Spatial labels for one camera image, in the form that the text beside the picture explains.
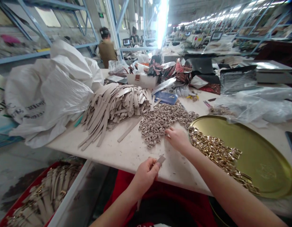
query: workbench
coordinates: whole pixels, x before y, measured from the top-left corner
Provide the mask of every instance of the workbench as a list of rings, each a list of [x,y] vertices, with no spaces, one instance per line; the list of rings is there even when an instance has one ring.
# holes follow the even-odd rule
[[[170,54],[165,54],[164,55],[164,62],[171,62],[171,61],[175,61],[180,58],[183,57],[185,60],[189,59],[189,58],[214,58],[214,57],[220,57],[220,56],[240,56],[242,55],[242,53],[234,51],[234,50],[230,50],[230,51],[204,51],[204,50],[184,50],[184,52],[182,54],[178,54],[178,53],[170,53]]]
[[[108,69],[102,69],[102,71],[104,76],[108,77]],[[218,95],[202,91],[199,93],[199,101],[192,102],[191,99],[185,97],[179,97],[179,100],[187,111],[194,111],[203,116],[208,114],[208,107],[203,101],[216,97]],[[166,160],[159,171],[159,181],[206,195],[212,195],[194,166],[172,148],[165,139],[161,139],[162,142],[152,149],[147,149],[146,144],[143,142],[144,138],[141,137],[141,132],[138,130],[139,124],[118,143],[117,140],[120,136],[131,126],[130,119],[120,123],[112,131],[107,131],[100,147],[96,146],[97,139],[85,151],[81,151],[78,148],[78,144],[88,136],[88,132],[83,132],[82,125],[74,127],[74,124],[75,122],[69,123],[67,130],[49,143],[47,147],[130,173],[135,173],[140,163],[149,156],[158,158],[160,155],[164,155]],[[246,126],[273,144],[292,166],[292,151],[284,133],[285,131],[292,132],[292,121],[282,124],[269,123],[266,128],[257,128],[251,124],[246,124]],[[173,127],[185,130],[179,123],[174,124]]]

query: computer monitor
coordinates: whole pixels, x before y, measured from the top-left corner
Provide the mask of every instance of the computer monitor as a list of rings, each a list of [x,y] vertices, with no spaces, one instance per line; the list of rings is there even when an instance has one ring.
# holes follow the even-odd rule
[[[129,38],[123,39],[123,45],[130,46],[130,39]]]
[[[223,32],[214,32],[211,36],[210,41],[219,41]]]

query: blue card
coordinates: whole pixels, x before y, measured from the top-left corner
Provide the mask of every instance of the blue card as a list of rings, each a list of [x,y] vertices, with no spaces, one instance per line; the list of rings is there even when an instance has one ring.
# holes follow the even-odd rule
[[[171,93],[166,93],[166,92],[161,92],[158,91],[155,95],[155,101],[158,99],[161,99],[161,103],[166,103],[170,105],[174,105],[176,103],[176,100],[178,98],[178,95],[171,94]]]

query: pink item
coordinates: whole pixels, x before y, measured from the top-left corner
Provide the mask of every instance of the pink item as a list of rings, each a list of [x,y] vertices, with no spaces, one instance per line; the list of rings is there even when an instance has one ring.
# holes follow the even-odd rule
[[[15,37],[9,36],[9,35],[1,35],[1,38],[4,40],[6,43],[21,43],[20,40],[18,40]]]

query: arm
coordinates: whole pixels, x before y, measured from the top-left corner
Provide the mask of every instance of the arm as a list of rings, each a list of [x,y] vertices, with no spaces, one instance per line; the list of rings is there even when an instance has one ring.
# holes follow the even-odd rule
[[[114,201],[114,203],[90,227],[118,227],[122,226],[130,210],[148,191],[158,175],[160,163],[156,159],[148,158],[140,164],[128,188]]]
[[[167,129],[166,139],[197,169],[219,204],[239,226],[287,226],[247,189],[190,144],[186,133]]]

